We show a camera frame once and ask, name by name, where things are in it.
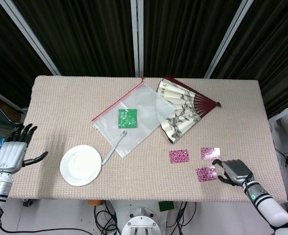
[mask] pink card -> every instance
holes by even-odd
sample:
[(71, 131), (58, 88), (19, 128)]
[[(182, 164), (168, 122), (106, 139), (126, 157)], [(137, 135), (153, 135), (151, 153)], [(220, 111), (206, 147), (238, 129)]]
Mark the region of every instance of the pink card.
[(173, 150), (169, 152), (171, 163), (186, 163), (189, 162), (187, 149)]
[(221, 160), (220, 148), (201, 148), (202, 160)]
[(199, 182), (216, 180), (218, 178), (216, 169), (214, 166), (204, 167), (196, 170)]

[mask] beige tablecloth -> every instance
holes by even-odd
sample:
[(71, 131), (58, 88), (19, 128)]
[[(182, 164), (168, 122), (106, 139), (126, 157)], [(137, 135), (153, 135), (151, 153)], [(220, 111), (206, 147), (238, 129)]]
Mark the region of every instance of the beige tablecloth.
[[(146, 78), (157, 89), (161, 78)], [(38, 126), (25, 158), (45, 160), (15, 174), (14, 198), (248, 201), (240, 187), (219, 180), (200, 183), (196, 169), (210, 166), (200, 148), (219, 147), (223, 160), (242, 159), (279, 202), (287, 200), (257, 81), (179, 79), (222, 104), (177, 143), (158, 127), (125, 158), (114, 153), (90, 184), (74, 187), (59, 172), (62, 156), (88, 144), (102, 157), (111, 146), (91, 120), (136, 86), (139, 78), (39, 76), (25, 123)], [(188, 149), (190, 162), (171, 164), (169, 150)]]

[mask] robotic arm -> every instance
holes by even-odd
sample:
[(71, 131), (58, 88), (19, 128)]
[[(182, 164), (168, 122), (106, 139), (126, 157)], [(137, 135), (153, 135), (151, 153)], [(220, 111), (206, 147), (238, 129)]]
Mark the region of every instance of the robotic arm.
[(48, 154), (48, 152), (44, 152), (35, 159), (24, 160), (28, 144), (37, 129), (37, 126), (30, 129), (31, 127), (32, 124), (26, 127), (18, 124), (0, 148), (0, 219), (3, 214), (2, 206), (7, 201), (13, 183), (13, 174), (22, 167), (40, 162)]
[(226, 178), (219, 175), (220, 181), (243, 187), (256, 210), (275, 230), (275, 235), (288, 235), (288, 213), (254, 180), (253, 173), (241, 160), (214, 160), (212, 164), (224, 169)]

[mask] plastic bag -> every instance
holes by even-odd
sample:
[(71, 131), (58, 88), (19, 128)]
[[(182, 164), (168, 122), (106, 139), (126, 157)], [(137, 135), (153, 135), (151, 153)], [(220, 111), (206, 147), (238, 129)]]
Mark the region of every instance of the plastic bag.
[[(119, 128), (119, 109), (137, 109), (137, 128)], [(98, 129), (112, 146), (119, 141), (123, 130), (128, 132), (115, 149), (123, 158), (147, 138), (174, 110), (175, 107), (171, 103), (142, 81), (95, 117), (92, 122), (93, 127)]]

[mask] folding fan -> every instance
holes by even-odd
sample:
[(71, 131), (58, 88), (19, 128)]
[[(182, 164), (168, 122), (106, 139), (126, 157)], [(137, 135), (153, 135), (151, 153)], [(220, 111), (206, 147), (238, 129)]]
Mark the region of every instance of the folding fan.
[(169, 141), (175, 143), (193, 125), (216, 106), (221, 106), (194, 89), (175, 80), (165, 77), (159, 84), (157, 93), (173, 104), (176, 110), (161, 123)]

